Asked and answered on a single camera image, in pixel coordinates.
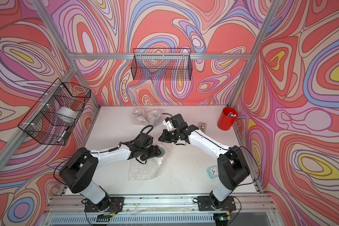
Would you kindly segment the bubble wrap sheet stack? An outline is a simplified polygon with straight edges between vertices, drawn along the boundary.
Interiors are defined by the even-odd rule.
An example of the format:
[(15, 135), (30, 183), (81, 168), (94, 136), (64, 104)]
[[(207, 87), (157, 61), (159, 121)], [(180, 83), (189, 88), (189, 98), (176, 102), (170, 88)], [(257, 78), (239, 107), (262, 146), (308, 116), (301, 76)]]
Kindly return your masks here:
[(130, 160), (128, 181), (144, 181), (157, 178), (162, 172), (163, 165), (170, 154), (169, 147), (166, 146), (166, 154), (163, 157), (154, 157), (147, 160), (146, 164), (140, 164), (136, 160)]

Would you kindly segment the bubble wrap sheet around mug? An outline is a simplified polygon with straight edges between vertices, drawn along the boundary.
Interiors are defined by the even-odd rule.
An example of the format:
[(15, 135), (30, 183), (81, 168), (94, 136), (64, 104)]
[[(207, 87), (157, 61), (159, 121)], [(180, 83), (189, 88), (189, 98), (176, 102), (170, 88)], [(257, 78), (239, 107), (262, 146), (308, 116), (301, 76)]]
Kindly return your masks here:
[(131, 121), (133, 125), (147, 126), (149, 122), (147, 120), (146, 110), (142, 108), (135, 109), (132, 113)]

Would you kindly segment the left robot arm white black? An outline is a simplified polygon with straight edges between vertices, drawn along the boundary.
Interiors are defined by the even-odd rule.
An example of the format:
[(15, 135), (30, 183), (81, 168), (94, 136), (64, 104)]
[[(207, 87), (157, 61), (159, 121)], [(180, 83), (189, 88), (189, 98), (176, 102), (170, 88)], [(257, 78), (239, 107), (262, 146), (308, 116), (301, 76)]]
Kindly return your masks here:
[(152, 141), (140, 143), (129, 141), (107, 150), (78, 149), (60, 169), (59, 176), (73, 194), (80, 194), (87, 199), (86, 210), (91, 212), (121, 212), (121, 207), (114, 203), (108, 193), (96, 182), (93, 176), (97, 169), (119, 161), (136, 159), (141, 164), (151, 158), (164, 154)]

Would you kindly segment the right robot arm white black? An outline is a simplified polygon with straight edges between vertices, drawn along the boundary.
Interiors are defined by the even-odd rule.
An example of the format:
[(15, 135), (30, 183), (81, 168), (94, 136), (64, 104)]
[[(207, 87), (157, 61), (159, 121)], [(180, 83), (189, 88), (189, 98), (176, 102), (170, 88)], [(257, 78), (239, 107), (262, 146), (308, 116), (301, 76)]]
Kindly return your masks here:
[(219, 183), (210, 192), (209, 201), (206, 203), (215, 210), (221, 210), (231, 193), (250, 175), (249, 166), (240, 147), (223, 145), (198, 128), (186, 128), (182, 131), (164, 129), (158, 140), (175, 145), (180, 140), (184, 141), (184, 145), (195, 146), (217, 161)]

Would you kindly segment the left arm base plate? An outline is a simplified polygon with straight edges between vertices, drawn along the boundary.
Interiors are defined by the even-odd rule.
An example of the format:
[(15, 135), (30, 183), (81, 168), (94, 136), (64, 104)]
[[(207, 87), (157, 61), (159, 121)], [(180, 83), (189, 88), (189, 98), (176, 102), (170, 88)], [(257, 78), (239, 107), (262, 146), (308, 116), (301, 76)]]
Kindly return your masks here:
[(92, 201), (86, 199), (82, 203), (85, 205), (85, 212), (89, 213), (119, 213), (122, 212), (124, 197), (105, 197), (104, 200), (100, 201), (98, 204), (94, 204)]

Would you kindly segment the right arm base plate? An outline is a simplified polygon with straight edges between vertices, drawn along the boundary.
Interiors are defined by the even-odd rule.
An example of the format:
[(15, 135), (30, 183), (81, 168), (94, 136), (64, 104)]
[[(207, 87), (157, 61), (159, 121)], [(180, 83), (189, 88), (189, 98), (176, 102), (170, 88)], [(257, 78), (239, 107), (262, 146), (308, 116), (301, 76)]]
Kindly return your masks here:
[(218, 201), (212, 196), (198, 196), (193, 199), (198, 205), (199, 211), (229, 211), (236, 210), (236, 205), (233, 196), (228, 196), (223, 201)]

